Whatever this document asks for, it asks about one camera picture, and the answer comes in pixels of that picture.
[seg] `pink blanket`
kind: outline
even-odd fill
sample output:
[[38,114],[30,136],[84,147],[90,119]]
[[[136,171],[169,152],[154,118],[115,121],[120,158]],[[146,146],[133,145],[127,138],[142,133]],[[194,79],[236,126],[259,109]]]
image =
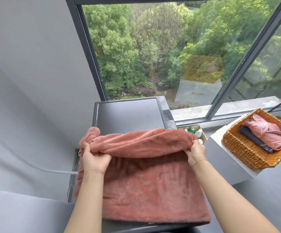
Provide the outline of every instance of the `pink blanket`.
[[265,121],[258,114],[253,114],[250,119],[244,121],[252,133],[260,138],[267,146],[274,150],[281,150],[281,131],[274,123]]
[[[137,222],[209,223],[202,188],[184,150],[197,137],[185,130],[152,129],[100,136],[96,127],[80,141],[93,154],[112,156],[104,176],[103,218]],[[83,178],[80,171],[75,196]]]

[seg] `window pane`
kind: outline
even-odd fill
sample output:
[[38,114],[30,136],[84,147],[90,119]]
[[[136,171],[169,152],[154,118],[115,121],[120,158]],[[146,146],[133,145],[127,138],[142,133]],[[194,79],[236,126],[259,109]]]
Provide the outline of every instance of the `window pane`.
[[271,108],[280,102],[281,25],[216,115],[256,108]]
[[108,97],[204,117],[280,0],[83,6]]

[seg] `person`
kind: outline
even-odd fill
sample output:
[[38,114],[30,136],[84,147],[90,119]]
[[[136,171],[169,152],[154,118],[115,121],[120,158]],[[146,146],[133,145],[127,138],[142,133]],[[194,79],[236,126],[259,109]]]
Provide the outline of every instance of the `person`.
[[[279,233],[208,162],[204,145],[195,140],[191,150],[185,152],[224,233]],[[64,233],[102,231],[104,173],[110,160],[108,154],[92,155],[90,145],[85,143],[83,182]]]

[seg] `thin gold bracelet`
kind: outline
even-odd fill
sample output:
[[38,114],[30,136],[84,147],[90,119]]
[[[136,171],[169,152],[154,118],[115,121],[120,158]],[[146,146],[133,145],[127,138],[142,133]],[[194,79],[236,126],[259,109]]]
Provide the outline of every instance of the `thin gold bracelet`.
[[200,162],[200,161],[203,161],[203,160],[207,160],[208,161],[208,159],[207,158],[205,158],[205,159],[201,159],[201,160],[199,160],[199,161],[197,161],[194,165],[192,165],[191,167],[194,167],[198,162]]

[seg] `left arm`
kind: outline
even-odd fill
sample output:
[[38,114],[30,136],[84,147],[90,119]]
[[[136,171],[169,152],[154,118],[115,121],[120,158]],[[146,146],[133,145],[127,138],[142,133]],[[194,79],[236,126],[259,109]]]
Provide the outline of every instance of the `left arm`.
[[80,192],[64,233],[100,233],[102,231],[102,206],[104,173],[111,156],[92,155],[85,143],[83,154],[84,176]]

